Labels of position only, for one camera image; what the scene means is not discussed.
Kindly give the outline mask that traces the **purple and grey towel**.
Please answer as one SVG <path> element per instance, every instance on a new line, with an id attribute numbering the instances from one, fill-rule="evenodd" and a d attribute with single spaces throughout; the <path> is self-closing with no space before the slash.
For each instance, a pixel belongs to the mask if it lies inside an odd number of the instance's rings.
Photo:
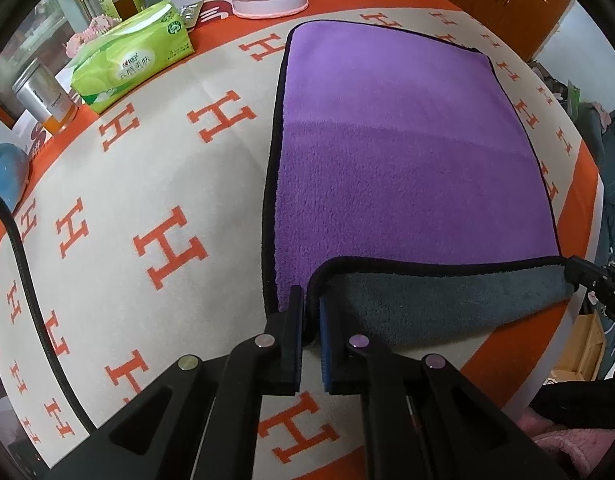
<path id="1" fill-rule="evenodd" d="M 567 302 L 553 207 L 490 59 L 420 32 L 318 20 L 281 61 L 262 229 L 264 308 L 300 287 L 396 347 Z"/>

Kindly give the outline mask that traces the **orange H-pattern tablecloth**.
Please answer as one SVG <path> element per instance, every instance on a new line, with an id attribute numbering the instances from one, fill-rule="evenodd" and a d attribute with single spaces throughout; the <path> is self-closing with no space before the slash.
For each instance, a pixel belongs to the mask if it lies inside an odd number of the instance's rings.
<path id="1" fill-rule="evenodd" d="M 311 0 L 293 18 L 223 18 L 185 61 L 109 110 L 82 108 L 32 163 L 14 218 L 41 342 L 0 224 L 0 378 L 35 456 L 56 466 L 177 358 L 211 360 L 265 324 L 262 217 L 290 30 L 333 20 L 420 32 L 491 61 L 539 160 L 563 256 L 593 258 L 603 184 L 557 100 L 445 0 Z"/>

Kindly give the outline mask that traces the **blue ceramic pot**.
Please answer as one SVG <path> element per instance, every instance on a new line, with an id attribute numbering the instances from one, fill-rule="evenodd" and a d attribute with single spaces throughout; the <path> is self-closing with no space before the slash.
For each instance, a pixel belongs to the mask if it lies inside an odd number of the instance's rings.
<path id="1" fill-rule="evenodd" d="M 22 148 L 0 140 L 0 198 L 10 212 L 24 194 L 29 173 L 30 159 Z"/>

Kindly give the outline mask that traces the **silver metal tin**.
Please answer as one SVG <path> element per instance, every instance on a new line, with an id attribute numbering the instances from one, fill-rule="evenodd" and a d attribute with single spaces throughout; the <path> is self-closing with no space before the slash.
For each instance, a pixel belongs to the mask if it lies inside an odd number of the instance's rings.
<path id="1" fill-rule="evenodd" d="M 34 58 L 12 86 L 18 101 L 52 136 L 63 131 L 77 113 L 77 105 L 44 63 Z"/>

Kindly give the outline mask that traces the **green tissue pack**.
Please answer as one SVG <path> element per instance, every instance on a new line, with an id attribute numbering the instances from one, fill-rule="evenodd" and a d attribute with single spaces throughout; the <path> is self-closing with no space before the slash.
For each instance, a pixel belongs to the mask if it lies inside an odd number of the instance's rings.
<path id="1" fill-rule="evenodd" d="M 162 0 L 80 47 L 70 62 L 71 88 L 101 113 L 193 52 L 178 9 Z"/>

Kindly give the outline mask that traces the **blister pill pack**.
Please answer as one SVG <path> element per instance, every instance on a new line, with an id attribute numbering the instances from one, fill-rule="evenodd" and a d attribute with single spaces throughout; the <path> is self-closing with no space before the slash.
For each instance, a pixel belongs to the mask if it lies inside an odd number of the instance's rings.
<path id="1" fill-rule="evenodd" d="M 199 20 L 201 10 L 202 2 L 183 4 L 179 8 L 179 14 L 182 19 L 182 24 L 185 25 L 185 29 L 194 29 L 196 27 L 196 22 Z"/>

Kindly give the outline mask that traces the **pink flower ornament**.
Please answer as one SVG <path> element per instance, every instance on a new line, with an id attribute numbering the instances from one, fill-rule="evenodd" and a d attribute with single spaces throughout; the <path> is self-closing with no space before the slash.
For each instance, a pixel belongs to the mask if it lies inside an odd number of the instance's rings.
<path id="1" fill-rule="evenodd" d="M 66 56 L 68 58 L 75 58 L 81 47 L 106 34 L 120 23 L 121 20 L 119 18 L 112 18 L 112 16 L 106 14 L 96 16 L 82 32 L 76 32 L 68 40 L 65 44 Z"/>

